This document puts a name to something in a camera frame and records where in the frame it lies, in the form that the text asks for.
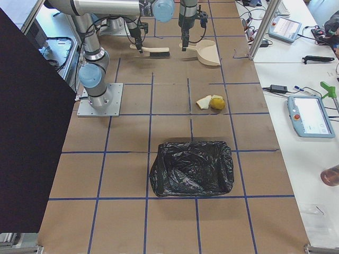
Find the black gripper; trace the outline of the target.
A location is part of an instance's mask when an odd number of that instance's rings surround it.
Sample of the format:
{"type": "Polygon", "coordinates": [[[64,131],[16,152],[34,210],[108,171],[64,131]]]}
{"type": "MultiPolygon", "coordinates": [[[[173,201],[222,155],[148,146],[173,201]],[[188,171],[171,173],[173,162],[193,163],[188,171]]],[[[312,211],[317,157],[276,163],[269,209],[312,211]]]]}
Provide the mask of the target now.
{"type": "Polygon", "coordinates": [[[136,25],[133,22],[129,22],[128,29],[129,29],[130,35],[135,39],[136,48],[142,49],[141,29],[144,29],[145,33],[147,34],[147,23],[141,22],[140,24],[136,25]]]}
{"type": "Polygon", "coordinates": [[[181,40],[183,44],[200,42],[207,30],[208,14],[201,10],[201,5],[198,5],[197,0],[180,1],[179,21],[178,25],[181,28],[181,40]],[[190,41],[189,31],[194,27],[195,20],[200,21],[200,25],[204,28],[204,33],[198,41],[190,41]]]}

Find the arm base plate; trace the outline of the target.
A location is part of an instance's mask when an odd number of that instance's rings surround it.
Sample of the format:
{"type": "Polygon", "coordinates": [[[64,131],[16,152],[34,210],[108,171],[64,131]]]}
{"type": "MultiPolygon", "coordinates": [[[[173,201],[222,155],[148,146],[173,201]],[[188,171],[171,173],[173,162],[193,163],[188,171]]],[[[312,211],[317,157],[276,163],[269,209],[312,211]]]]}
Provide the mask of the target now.
{"type": "Polygon", "coordinates": [[[84,89],[77,111],[79,117],[118,117],[120,114],[123,83],[108,83],[100,97],[90,97],[84,89]]]}

